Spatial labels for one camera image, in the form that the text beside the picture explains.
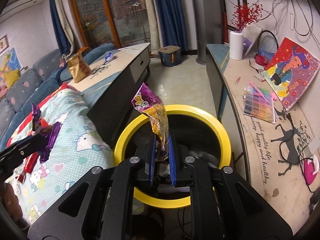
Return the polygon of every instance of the bed sheet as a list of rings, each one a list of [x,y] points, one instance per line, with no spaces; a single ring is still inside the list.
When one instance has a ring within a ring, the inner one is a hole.
[[[15,176],[23,165],[14,170],[7,182],[19,199],[23,217],[30,224],[36,221],[63,193],[93,166],[114,166],[113,152],[97,133],[94,124],[86,116],[89,111],[79,92],[63,89],[41,108],[42,118],[49,124],[61,122],[62,127],[49,160],[39,160],[32,174],[27,174],[23,184]],[[32,123],[24,122],[12,136],[12,142],[25,138]]]

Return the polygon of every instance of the white vase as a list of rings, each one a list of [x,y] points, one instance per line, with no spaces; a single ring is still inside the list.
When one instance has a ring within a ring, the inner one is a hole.
[[[243,34],[230,32],[230,54],[229,57],[235,60],[242,60],[243,56]]]

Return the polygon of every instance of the sofa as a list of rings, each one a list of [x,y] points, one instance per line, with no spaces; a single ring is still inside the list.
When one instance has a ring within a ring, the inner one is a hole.
[[[114,44],[106,43],[90,51],[83,59],[90,65],[114,49]],[[50,52],[26,70],[0,99],[0,151],[6,148],[11,135],[30,114],[31,104],[38,105],[63,82],[72,79],[67,64],[59,68],[60,63],[60,51]]]

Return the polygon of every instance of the purple snack bag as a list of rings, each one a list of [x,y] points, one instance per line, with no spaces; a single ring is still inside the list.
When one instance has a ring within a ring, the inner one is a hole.
[[[41,126],[41,110],[38,106],[31,104],[32,111],[32,135],[41,134],[48,141],[48,144],[41,150],[38,150],[40,155],[40,163],[44,163],[49,159],[50,152],[58,137],[62,124],[56,122],[48,127]]]
[[[168,158],[169,126],[164,103],[145,83],[139,88],[131,103],[136,110],[149,116],[152,131],[160,139],[156,161],[166,160]]]

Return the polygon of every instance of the white curtain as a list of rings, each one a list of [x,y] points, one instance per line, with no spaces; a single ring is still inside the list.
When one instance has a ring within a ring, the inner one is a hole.
[[[150,36],[151,36],[151,53],[158,55],[158,49],[160,49],[162,43],[161,28],[158,24],[158,12],[155,9],[154,0],[146,0],[146,8],[148,12],[148,21],[150,27]]]
[[[58,15],[59,15],[59,19],[60,19],[62,28],[68,38],[68,41],[71,44],[70,54],[65,55],[66,57],[69,57],[75,49],[75,44],[74,44],[74,40],[73,40],[73,33],[71,30],[70,24],[68,22],[68,19],[66,17],[66,13],[63,9],[62,0],[54,0],[54,2],[56,3],[56,7],[57,7],[57,11],[58,11]]]

